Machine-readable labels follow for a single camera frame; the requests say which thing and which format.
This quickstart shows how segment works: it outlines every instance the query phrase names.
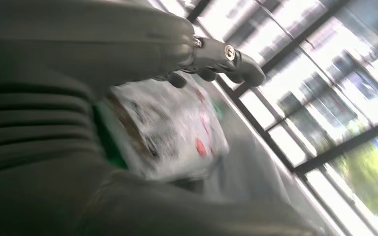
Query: plastic bag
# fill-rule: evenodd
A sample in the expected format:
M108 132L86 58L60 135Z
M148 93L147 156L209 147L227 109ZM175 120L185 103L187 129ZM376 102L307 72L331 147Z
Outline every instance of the plastic bag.
M208 94L183 72L188 84L146 80L115 87L112 92L127 114L116 112L129 139L121 150L133 173L171 181L205 175L228 144Z

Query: green object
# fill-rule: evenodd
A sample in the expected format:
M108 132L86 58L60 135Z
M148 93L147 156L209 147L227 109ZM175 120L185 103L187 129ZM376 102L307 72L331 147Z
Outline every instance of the green object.
M215 109L215 115L217 116L218 120L221 121L224 118L224 113L217 103L213 102L212 105Z
M105 150L106 158L112 165L121 169L128 170L128 166L126 165L120 150L118 149L112 136L110 135L108 127L106 127L106 125L103 122L101 113L98 111L96 107L93 108L93 111L96 132L99 136L101 146Z

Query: bolt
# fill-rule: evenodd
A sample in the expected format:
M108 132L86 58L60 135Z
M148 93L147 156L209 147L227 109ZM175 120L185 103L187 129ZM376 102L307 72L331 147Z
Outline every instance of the bolt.
M224 51L228 60L233 61L235 59L235 49L231 45L227 44Z
M202 47L202 42L201 42L201 40L199 40L199 39L197 39L197 38L194 38L194 39L193 39L193 45L194 45L194 47L196 47L196 48L201 48L201 47Z

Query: tree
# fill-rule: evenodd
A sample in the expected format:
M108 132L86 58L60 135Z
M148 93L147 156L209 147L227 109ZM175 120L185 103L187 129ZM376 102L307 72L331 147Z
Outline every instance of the tree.
M349 187L378 215L378 150L367 142L346 152L334 165Z

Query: metal bar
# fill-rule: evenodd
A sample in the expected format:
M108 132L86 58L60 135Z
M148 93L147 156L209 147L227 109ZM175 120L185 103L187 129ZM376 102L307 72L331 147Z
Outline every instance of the metal bar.
M225 83L225 81L220 76L217 77L216 81L231 98L231 100L238 107L238 109L240 109L240 111L243 113L243 115L246 117L249 123L253 126L253 128L264 139L264 141L272 149L272 151L280 159L280 161L282 161L286 168L292 172L292 163L288 160L288 158L285 156L283 151L279 148L279 146L276 144L276 142L273 140L270 134L264 131L263 127L258 123L258 121L251 114L251 112L247 109L247 107L241 102L241 100L238 97L234 96L232 89Z
M367 130L344 143L327 150L326 152L320 154L319 156L309 160L297 167L295 167L294 172L297 174L307 173L323 164L334 160L336 157L340 156L346 151L358 147L359 145L370 141L371 139L378 136L378 125L374 126L372 129Z
M272 114L276 119L281 119L281 116L277 111L272 107L272 105L267 101L267 99L263 96L263 94L257 89L257 88L252 88L252 92L257 96L257 98L263 103L263 105L266 107L266 109ZM306 147L305 143L293 132L293 130L289 127L287 122L282 122L280 124L287 134L295 141L295 143L299 146L299 148L305 153L306 159L310 160L312 159L313 155L312 153L308 150Z
M334 4L326 13L319 17L314 23L306 28L298 37L292 40L286 47L278 52L273 58L271 58L266 64L262 66L262 70L267 74L273 67L275 67L280 61L282 61L288 54L295 50L305 39L318 30L325 22L327 22L332 16L339 12L350 0L339 0Z
M247 90L249 90L250 86L246 82L240 84L236 89L234 89L234 93L237 97L241 97Z
M308 179L306 176L302 175L299 176L299 178L302 180L306 188L311 192L311 194L315 197L317 202L324 208L324 210L328 213L328 215L332 218L334 223L337 224L338 228L346 235L346 236L353 236L353 234L348 230L346 225L342 222L341 219L338 218L337 214L331 209L330 206L327 205L327 203L322 199L322 197L319 195L319 193L314 189L314 187L308 182Z
M186 17L187 20L189 20L191 23L194 23L195 20L200 16L205 10L205 8L208 6L208 4L211 2L211 0L200 0L198 4L195 6L195 8L189 13L188 17Z
M262 8L267 8L270 12L276 11L281 5L280 0L266 0L254 12L247 16L240 26L232 33L224 37L224 41L233 47L239 47L241 44L257 30L256 23L262 23L267 18Z
M325 167L319 169L322 175L328 180L328 182L333 186L333 188L339 193L339 195L345 200L345 202L351 207L351 209L356 213L356 215L363 221L363 223L369 228L373 235L378 236L377 229L371 224L367 217L361 212L361 210L356 206L354 199L350 198L338 185L337 182L330 176Z

